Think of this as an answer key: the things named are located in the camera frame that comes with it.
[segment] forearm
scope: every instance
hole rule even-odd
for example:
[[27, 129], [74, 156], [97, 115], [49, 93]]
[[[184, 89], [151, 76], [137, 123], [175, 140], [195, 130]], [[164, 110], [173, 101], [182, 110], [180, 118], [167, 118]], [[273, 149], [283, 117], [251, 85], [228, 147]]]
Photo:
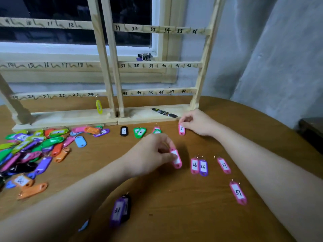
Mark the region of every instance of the forearm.
[[56, 195], [2, 221], [2, 241], [68, 240], [129, 177], [122, 159], [111, 162]]
[[257, 193], [295, 239], [321, 239], [323, 180], [226, 126], [215, 123], [212, 129], [212, 136], [223, 145]]

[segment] wooden rack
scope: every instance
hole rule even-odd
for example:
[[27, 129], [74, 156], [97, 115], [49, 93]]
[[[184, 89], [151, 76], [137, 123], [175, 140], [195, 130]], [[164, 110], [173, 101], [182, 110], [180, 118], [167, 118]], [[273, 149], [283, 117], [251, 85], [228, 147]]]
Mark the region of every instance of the wooden rack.
[[[13, 93], [6, 81], [0, 75], [0, 97], [12, 113], [12, 118], [16, 125], [13, 131], [37, 130], [45, 127], [59, 126], [81, 126], [86, 124], [117, 125], [135, 124], [144, 122], [158, 122], [176, 120], [174, 118], [158, 114], [151, 108], [158, 108], [179, 117], [188, 110], [198, 108], [203, 82], [210, 60], [210, 55], [225, 0], [216, 0], [210, 23], [207, 28], [177, 27], [177, 26], [151, 26], [138, 24], [116, 24], [112, 22], [110, 0], [101, 0], [104, 16], [104, 23], [109, 42], [111, 68], [117, 89], [119, 109], [113, 103], [113, 92], [110, 77], [110, 68], [107, 60], [107, 52], [103, 37], [103, 28], [99, 13], [98, 0], [87, 0], [91, 14], [90, 21], [71, 20], [45, 20], [45, 19], [25, 19], [0, 17], [0, 26], [5, 27], [37, 27], [37, 28], [63, 28], [63, 29], [87, 29], [93, 30], [100, 62], [30, 62], [12, 63], [0, 62], [1, 71], [102, 71], [105, 90], [82, 90], [82, 91], [58, 91], [58, 92], [38, 92], [38, 93]], [[114, 32], [145, 32], [145, 33], [169, 33], [169, 34], [192, 34], [205, 35], [205, 44], [201, 61], [118, 61], [117, 48]], [[122, 89], [120, 83], [119, 68], [199, 68], [196, 86], [188, 88], [153, 88], [153, 89]], [[123, 97], [138, 95], [183, 95], [193, 94], [189, 105], [159, 105], [150, 107], [124, 108]], [[109, 102], [109, 109], [103, 109], [103, 114], [98, 114], [96, 110], [73, 110], [59, 112], [38, 112], [30, 113], [25, 109], [20, 100], [54, 97], [96, 97], [106, 96]]]

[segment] wooden table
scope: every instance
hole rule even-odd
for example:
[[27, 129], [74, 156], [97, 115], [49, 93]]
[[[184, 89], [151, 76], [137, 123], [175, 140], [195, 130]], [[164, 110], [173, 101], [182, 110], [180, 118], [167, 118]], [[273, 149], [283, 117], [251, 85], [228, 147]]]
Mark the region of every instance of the wooden table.
[[[189, 96], [124, 97], [125, 106], [187, 104]], [[102, 99], [103, 107], [107, 102]], [[39, 99], [23, 101], [32, 112], [95, 108], [95, 98]], [[301, 136], [269, 116], [247, 106], [212, 97], [202, 97], [200, 109], [233, 130], [289, 159], [313, 174], [323, 177], [322, 156]], [[14, 123], [5, 106], [0, 106], [2, 142]], [[158, 123], [179, 149], [183, 167], [162, 166], [147, 176], [123, 183], [103, 203], [90, 220], [89, 227], [76, 233], [71, 241], [294, 241], [215, 139], [187, 130], [178, 134], [178, 122]], [[108, 135], [94, 138], [84, 135], [87, 146], [71, 144], [66, 160], [52, 163], [37, 176], [36, 183], [49, 182], [47, 190], [17, 201], [18, 188], [0, 193], [1, 219], [22, 211], [42, 199], [63, 190], [99, 170], [126, 153], [139, 140], [134, 127], [146, 127], [150, 133], [155, 123], [128, 125], [130, 134], [119, 136], [120, 126], [110, 126]], [[203, 155], [209, 175], [190, 172], [190, 159]], [[226, 175], [214, 156], [223, 157], [232, 170]], [[237, 204], [230, 188], [231, 180], [240, 182], [248, 204]], [[117, 230], [109, 229], [114, 201], [129, 192], [133, 200], [130, 219]]]

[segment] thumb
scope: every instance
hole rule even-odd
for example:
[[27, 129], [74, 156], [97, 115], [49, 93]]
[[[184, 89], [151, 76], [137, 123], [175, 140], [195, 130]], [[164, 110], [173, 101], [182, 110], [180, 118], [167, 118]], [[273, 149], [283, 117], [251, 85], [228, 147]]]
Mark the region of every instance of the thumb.
[[190, 125], [191, 125], [191, 123], [188, 121], [184, 121], [181, 123], [181, 126], [183, 126], [184, 128], [188, 128], [188, 129], [190, 129]]
[[177, 159], [177, 155], [172, 153], [162, 154], [162, 163], [168, 163]]

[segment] person's left hand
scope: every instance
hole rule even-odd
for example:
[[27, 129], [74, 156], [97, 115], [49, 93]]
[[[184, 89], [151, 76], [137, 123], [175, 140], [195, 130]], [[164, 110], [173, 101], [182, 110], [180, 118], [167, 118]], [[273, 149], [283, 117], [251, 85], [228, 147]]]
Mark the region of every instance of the person's left hand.
[[149, 134], [140, 140], [120, 158], [131, 177], [145, 175], [164, 163], [176, 160], [169, 152], [176, 148], [173, 141], [164, 133]]

